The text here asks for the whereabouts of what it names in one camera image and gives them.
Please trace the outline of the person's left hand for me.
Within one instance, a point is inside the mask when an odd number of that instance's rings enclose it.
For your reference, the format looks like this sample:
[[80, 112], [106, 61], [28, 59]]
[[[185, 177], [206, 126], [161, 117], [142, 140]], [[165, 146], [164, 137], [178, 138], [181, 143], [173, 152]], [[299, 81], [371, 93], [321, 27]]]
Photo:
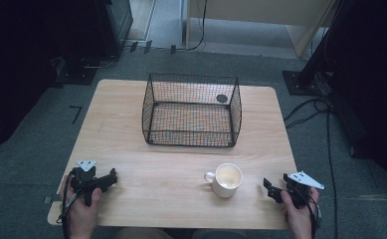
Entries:
[[92, 194], [92, 205], [86, 206], [77, 199], [69, 210], [71, 231], [94, 231], [97, 227], [101, 190], [96, 188]]

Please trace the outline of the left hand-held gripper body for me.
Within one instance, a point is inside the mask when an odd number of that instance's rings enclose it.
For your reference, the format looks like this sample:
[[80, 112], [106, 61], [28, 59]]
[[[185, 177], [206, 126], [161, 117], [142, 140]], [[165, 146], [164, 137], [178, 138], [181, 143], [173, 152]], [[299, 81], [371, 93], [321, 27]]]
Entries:
[[93, 190], [89, 189], [89, 184], [96, 176], [96, 161], [95, 160], [78, 160], [77, 166], [72, 170], [74, 179], [71, 183], [71, 188], [76, 193], [76, 196], [83, 195], [85, 197], [85, 205], [92, 205]]

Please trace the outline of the black wire mesh basket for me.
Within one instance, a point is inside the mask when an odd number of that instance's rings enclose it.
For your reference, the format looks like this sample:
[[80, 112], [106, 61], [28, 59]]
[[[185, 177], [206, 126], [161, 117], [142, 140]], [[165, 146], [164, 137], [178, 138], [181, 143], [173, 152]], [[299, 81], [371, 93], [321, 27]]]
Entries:
[[[217, 102], [225, 95], [224, 104]], [[149, 75], [141, 127], [149, 144], [233, 147], [242, 125], [242, 99], [236, 77]]]

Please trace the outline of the person's right hand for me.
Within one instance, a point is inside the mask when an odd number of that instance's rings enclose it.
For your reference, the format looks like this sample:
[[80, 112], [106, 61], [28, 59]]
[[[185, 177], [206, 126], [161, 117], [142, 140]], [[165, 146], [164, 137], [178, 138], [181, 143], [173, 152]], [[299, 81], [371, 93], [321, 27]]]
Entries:
[[297, 209], [292, 201], [290, 195], [286, 191], [281, 192], [283, 203], [286, 207], [285, 217], [289, 224], [291, 232], [296, 237], [310, 237], [311, 236], [311, 219], [316, 214], [316, 203], [318, 201], [319, 193], [314, 188], [310, 189], [310, 197], [308, 206]]

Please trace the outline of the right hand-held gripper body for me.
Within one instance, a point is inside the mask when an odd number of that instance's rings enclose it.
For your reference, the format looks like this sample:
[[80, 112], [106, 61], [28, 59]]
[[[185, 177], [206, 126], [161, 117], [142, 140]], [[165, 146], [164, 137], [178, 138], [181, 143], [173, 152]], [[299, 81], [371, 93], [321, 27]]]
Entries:
[[296, 208], [306, 206], [310, 199], [310, 188], [323, 189], [324, 185], [304, 171], [284, 174], [284, 181], [292, 203]]

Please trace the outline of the black metal stand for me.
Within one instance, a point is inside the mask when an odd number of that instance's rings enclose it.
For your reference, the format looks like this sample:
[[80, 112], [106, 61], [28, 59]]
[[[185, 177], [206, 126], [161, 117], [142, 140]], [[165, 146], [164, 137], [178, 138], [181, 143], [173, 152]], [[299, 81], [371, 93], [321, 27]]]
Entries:
[[326, 83], [325, 72], [335, 64], [335, 60], [328, 55], [328, 43], [344, 19], [348, 8], [348, 0], [334, 0], [334, 10], [329, 28], [324, 33], [319, 45], [312, 53], [307, 64], [300, 72], [283, 71], [283, 77], [291, 95], [296, 96], [324, 96], [330, 93]]

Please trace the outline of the black stand base plate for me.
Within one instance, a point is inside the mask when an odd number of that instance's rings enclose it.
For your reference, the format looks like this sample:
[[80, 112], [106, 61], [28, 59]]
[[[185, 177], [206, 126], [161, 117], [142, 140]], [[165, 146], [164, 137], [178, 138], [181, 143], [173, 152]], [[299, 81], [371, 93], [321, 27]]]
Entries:
[[56, 85], [90, 86], [97, 72], [96, 69], [85, 67], [83, 63], [67, 61], [64, 58], [57, 58], [52, 63], [57, 73]]

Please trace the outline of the white cup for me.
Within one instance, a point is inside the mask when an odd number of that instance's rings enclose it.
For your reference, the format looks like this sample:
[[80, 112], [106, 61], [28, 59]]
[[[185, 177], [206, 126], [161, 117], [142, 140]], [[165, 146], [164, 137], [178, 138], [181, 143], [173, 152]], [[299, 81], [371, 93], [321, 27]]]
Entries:
[[237, 165], [223, 163], [214, 172], [205, 172], [204, 179], [211, 184], [216, 195], [222, 198], [230, 198], [241, 185], [243, 173]]

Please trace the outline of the beige wooden furniture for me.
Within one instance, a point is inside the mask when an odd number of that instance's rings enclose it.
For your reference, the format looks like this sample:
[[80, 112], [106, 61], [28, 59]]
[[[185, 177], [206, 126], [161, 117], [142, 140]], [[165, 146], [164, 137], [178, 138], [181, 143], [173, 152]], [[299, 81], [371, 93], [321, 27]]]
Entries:
[[294, 51], [303, 57], [316, 32], [329, 24], [338, 0], [181, 0], [186, 2], [185, 46], [190, 47], [190, 19], [286, 25]]

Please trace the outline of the black cabinet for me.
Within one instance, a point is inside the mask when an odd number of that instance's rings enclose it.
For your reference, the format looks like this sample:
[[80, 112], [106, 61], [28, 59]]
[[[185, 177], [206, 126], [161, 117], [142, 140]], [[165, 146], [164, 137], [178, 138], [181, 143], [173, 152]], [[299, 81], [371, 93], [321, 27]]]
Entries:
[[95, 0], [101, 40], [108, 57], [117, 57], [133, 23], [129, 0]]

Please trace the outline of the grey tape piece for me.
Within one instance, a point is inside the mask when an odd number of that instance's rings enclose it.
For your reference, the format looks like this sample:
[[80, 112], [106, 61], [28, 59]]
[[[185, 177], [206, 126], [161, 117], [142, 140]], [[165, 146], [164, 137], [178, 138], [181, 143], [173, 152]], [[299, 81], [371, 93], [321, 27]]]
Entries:
[[62, 202], [61, 196], [58, 194], [55, 194], [55, 195], [44, 197], [44, 200], [43, 200], [44, 204], [52, 204], [53, 202]]

